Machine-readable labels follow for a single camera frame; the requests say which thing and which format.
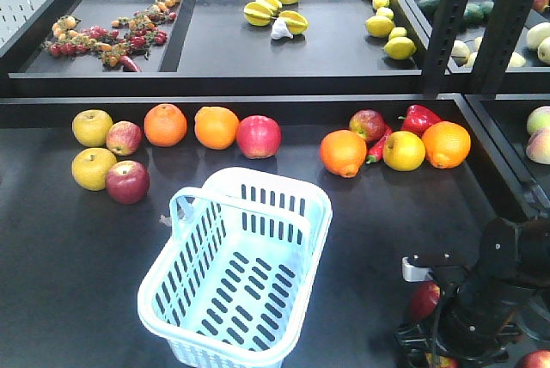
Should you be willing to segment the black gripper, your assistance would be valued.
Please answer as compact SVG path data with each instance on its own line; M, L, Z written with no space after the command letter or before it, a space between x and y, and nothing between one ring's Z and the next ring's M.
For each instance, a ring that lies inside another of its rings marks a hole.
M425 354L456 359L460 367L487 367L509 361L507 346L522 337L513 318L523 305L523 288L497 279L478 261L467 269L451 254L402 258L407 282L432 280L440 288L433 313L400 325L395 339L402 367L428 367Z

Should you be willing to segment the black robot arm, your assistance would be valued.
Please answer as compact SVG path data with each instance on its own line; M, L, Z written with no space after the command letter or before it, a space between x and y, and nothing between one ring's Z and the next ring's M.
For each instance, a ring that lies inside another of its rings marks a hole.
M534 218L495 218L485 227L473 267L451 253L403 257L403 279L435 283L440 298L428 315L397 330L401 366L435 367L440 358L460 367L508 361L506 347L528 332L515 322L517 313L549 288L549 198L535 187L528 202L539 209Z

